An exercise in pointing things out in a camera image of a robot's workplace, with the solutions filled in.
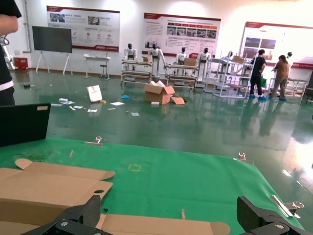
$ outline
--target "screw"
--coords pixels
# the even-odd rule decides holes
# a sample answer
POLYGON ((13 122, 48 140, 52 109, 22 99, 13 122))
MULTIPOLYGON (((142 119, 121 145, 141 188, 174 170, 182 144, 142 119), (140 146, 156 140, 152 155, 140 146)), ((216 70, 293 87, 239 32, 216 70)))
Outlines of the screw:
POLYGON ((280 224, 276 224, 275 225, 277 228, 279 228, 279 229, 283 229, 284 228, 284 226, 282 226, 282 225, 280 225, 280 224))

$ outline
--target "brown shirt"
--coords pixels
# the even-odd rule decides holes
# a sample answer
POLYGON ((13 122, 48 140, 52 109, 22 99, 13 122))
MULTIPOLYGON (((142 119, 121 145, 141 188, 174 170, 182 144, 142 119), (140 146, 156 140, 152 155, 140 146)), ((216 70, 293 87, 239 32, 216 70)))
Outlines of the brown shirt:
POLYGON ((279 61, 275 67, 277 70, 277 78, 289 78, 289 64, 279 61))

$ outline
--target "black robotic claw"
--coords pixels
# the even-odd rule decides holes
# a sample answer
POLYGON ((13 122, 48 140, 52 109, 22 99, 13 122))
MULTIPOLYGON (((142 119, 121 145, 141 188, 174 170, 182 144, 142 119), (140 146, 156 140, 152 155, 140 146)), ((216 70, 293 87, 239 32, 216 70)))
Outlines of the black robotic claw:
POLYGON ((291 225, 274 211, 256 207, 246 197, 237 198, 237 220, 246 231, 242 235, 313 235, 291 225))
POLYGON ((64 210, 53 222, 22 235, 112 235, 96 229, 100 219, 101 199, 94 195, 84 205, 64 210))

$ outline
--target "woman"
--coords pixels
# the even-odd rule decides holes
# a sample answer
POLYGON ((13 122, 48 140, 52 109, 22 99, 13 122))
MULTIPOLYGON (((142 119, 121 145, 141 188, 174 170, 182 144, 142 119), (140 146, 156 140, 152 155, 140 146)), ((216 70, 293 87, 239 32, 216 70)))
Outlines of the woman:
POLYGON ((284 55, 279 56, 279 62, 276 64, 275 68, 272 70, 273 72, 277 72, 277 76, 275 79, 274 88, 272 90, 272 95, 269 97, 270 99, 276 97, 276 92, 278 90, 278 86, 280 85, 280 98, 279 100, 287 101, 286 99, 286 83, 289 78, 289 64, 284 55))

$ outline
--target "stool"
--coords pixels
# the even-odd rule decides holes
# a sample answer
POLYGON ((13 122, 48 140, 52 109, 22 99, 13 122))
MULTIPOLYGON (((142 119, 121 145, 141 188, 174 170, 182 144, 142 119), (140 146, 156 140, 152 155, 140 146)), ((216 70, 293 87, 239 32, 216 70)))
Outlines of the stool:
POLYGON ((109 76, 108 76, 108 73, 107 73, 108 65, 100 65, 100 67, 102 67, 102 74, 100 75, 100 79, 109 80, 109 76))

